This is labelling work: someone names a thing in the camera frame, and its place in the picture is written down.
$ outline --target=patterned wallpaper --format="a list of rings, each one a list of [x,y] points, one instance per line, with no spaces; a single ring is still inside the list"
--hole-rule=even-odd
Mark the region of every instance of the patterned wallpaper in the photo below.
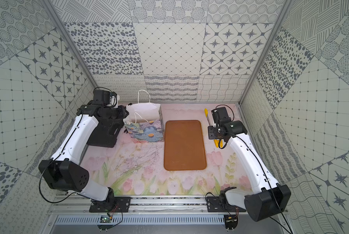
[[[236,103],[284,0],[52,3],[98,85],[119,91],[121,101],[135,101],[132,86],[157,102]],[[205,86],[205,75],[229,88]]]
[[[297,233],[349,234],[349,1],[294,2],[242,109]]]
[[[38,164],[92,90],[39,1],[0,0],[0,233],[39,230],[50,205],[38,192]]]

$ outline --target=yellow tongs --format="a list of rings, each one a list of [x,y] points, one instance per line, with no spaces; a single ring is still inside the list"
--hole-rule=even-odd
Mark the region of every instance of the yellow tongs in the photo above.
[[[208,115],[208,110],[207,109],[205,109],[205,114],[206,114],[206,118],[207,118],[209,126],[215,126],[215,124],[213,123],[213,118],[211,118]],[[214,139],[213,141],[215,143],[215,146],[218,148],[219,147],[219,140]]]

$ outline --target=paper bag handle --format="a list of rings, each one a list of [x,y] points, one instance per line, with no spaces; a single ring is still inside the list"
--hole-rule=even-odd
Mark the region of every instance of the paper bag handle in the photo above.
[[[151,97],[150,97],[150,94],[147,92],[147,94],[149,95],[149,103],[151,102]]]
[[[137,123],[137,116],[136,116],[136,114],[137,114],[138,116],[140,116],[140,114],[138,114],[137,112],[134,112],[134,117],[136,118],[136,123]]]

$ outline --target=ventilation grille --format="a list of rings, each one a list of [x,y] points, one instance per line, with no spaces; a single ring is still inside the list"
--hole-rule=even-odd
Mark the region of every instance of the ventilation grille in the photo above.
[[[111,223],[100,223],[102,215],[59,215],[56,224],[116,224],[121,221],[121,215],[113,217]],[[163,225],[163,224],[224,224],[224,215],[206,214],[206,215],[125,215],[123,221],[119,225]]]

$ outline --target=black mounting plate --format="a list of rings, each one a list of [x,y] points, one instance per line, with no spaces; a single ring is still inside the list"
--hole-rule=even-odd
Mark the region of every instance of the black mounting plate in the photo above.
[[[115,202],[118,207],[115,213],[128,212],[130,206],[131,197],[115,197]],[[111,211],[115,206],[106,204],[104,202],[91,201],[91,206],[89,209],[90,213],[103,213]]]
[[[224,209],[220,206],[219,197],[208,196],[206,197],[207,201],[207,211],[208,212],[236,212],[236,208],[229,204],[224,204]],[[246,212],[245,209],[238,207],[239,212]]]

